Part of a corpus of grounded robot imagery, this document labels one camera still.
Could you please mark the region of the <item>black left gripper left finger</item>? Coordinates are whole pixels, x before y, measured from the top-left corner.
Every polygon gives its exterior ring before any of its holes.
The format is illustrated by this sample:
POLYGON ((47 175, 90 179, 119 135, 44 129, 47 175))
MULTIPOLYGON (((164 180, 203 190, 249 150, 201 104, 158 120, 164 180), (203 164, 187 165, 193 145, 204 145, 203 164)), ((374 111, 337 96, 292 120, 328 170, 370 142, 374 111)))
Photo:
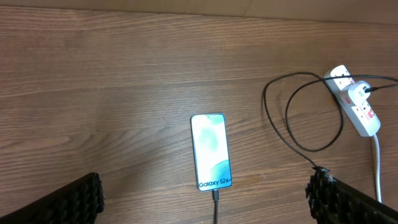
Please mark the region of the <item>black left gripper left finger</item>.
POLYGON ((91 172, 70 184, 1 217, 2 224, 94 224, 104 210, 99 174, 91 172))

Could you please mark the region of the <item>Galaxy S24 smartphone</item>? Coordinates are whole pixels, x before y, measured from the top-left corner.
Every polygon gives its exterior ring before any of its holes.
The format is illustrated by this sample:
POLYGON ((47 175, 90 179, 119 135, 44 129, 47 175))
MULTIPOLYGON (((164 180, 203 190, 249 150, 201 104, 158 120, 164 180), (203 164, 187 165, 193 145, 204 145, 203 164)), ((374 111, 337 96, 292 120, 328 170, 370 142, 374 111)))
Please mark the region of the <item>Galaxy S24 smartphone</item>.
POLYGON ((198 189, 205 192, 232 186, 225 116, 192 116, 191 128, 198 189))

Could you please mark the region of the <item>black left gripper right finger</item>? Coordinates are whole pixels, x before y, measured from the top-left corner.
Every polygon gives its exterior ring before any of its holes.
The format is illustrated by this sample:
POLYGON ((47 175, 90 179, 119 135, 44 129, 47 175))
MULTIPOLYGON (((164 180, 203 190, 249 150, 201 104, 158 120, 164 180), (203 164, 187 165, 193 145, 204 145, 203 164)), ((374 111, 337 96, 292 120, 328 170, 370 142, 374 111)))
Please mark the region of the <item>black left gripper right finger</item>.
POLYGON ((397 224, 397 211, 315 166, 305 189, 310 214, 318 224, 397 224))

